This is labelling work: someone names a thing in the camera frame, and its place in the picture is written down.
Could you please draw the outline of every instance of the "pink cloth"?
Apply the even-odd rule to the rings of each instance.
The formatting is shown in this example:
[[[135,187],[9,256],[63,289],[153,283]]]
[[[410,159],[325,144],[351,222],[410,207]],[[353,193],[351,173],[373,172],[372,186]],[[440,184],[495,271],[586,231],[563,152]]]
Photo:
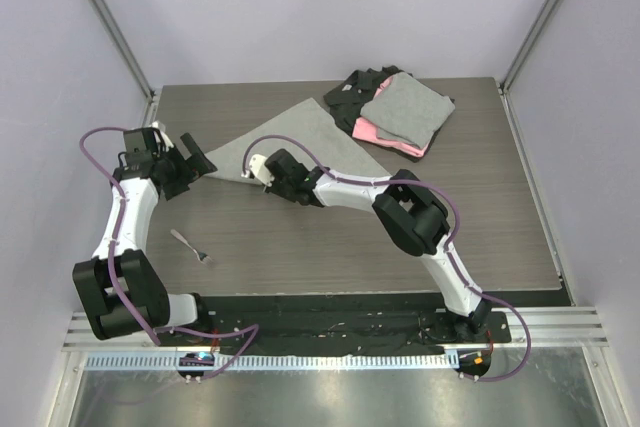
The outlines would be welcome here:
[[[380,87],[378,87],[378,90],[376,90],[374,97],[380,95],[380,92],[382,92],[389,86],[392,79],[393,76],[382,82],[380,84]],[[420,150],[417,147],[399,142],[397,140],[379,139],[378,127],[375,124],[369,122],[364,117],[359,117],[356,120],[356,124],[353,127],[353,133],[351,134],[351,136],[354,139],[364,140],[365,142],[371,142],[372,144],[382,145],[383,147],[391,147],[392,149],[399,150],[401,152],[404,152],[405,154],[409,154],[413,157],[418,158],[423,157],[425,152],[429,148],[429,144],[427,144],[424,149]]]

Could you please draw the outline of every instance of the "black cloth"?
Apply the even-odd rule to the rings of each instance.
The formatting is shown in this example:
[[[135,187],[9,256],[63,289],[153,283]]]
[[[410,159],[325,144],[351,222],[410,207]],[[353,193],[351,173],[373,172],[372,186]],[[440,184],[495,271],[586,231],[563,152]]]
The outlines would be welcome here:
[[[383,67],[381,71],[355,70],[347,80],[327,92],[324,101],[336,126],[351,136],[364,104],[373,99],[382,82],[398,72],[402,70],[395,65]]]

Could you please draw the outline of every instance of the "folded cloth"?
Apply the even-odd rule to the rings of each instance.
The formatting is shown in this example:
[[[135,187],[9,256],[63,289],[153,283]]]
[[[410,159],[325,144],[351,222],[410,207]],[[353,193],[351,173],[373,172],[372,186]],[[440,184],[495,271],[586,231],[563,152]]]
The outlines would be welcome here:
[[[395,65],[373,69],[354,70],[347,80],[324,95],[336,126],[351,135],[362,106],[373,99],[376,89],[393,74],[402,72]]]
[[[378,127],[378,139],[399,141],[422,150],[454,110],[449,97],[400,72],[388,87],[365,104],[361,114]]]
[[[424,154],[429,149],[429,145],[431,145],[427,144],[423,149],[418,149],[410,144],[398,142],[397,140],[380,139],[378,138],[378,127],[369,122],[364,117],[360,117],[358,120],[356,120],[356,125],[353,129],[352,137],[354,139],[371,142],[372,144],[396,149],[418,159],[424,156]]]
[[[292,137],[304,144],[324,165],[339,172],[366,177],[389,175],[353,139],[336,129],[331,116],[315,100],[307,99],[251,132],[208,152],[207,158],[218,167],[218,171],[207,174],[207,176],[259,184],[255,179],[245,179],[241,176],[242,157],[251,142],[268,134]],[[261,154],[268,157],[282,148],[287,149],[298,162],[302,162],[309,170],[316,166],[307,154],[284,140],[265,140],[256,145],[249,155]]]

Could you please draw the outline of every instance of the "folded gray cloth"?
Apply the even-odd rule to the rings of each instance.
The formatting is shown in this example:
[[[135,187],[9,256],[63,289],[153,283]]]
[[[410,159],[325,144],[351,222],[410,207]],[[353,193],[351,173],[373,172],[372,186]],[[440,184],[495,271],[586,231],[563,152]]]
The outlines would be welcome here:
[[[434,92],[406,72],[362,108],[361,115],[378,127],[378,138],[425,148],[435,131],[455,110],[449,97]]]
[[[371,177],[389,175],[351,137],[336,128],[333,118],[315,100],[307,99],[251,132],[208,152],[207,158],[218,167],[218,171],[207,174],[207,176],[259,184],[257,180],[241,177],[242,157],[252,141],[268,134],[280,134],[294,138],[313,152],[325,166],[339,172]],[[261,154],[268,157],[281,148],[287,149],[298,162],[302,162],[309,170],[316,166],[307,154],[284,140],[268,139],[260,142],[249,155]]]

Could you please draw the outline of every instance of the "fork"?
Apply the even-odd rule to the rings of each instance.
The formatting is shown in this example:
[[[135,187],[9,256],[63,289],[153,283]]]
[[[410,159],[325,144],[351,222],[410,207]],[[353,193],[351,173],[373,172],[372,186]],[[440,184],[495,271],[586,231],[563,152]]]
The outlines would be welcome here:
[[[191,245],[189,243],[189,241],[187,239],[185,239],[184,236],[180,232],[178,232],[175,229],[171,229],[171,235],[173,235],[176,239],[178,239],[184,245],[186,245],[191,250],[193,250],[194,254],[196,254],[196,256],[198,257],[198,260],[201,263],[207,264],[207,265],[213,265],[213,259],[211,257],[209,257],[207,254],[205,254],[204,252],[199,251],[193,245]]]

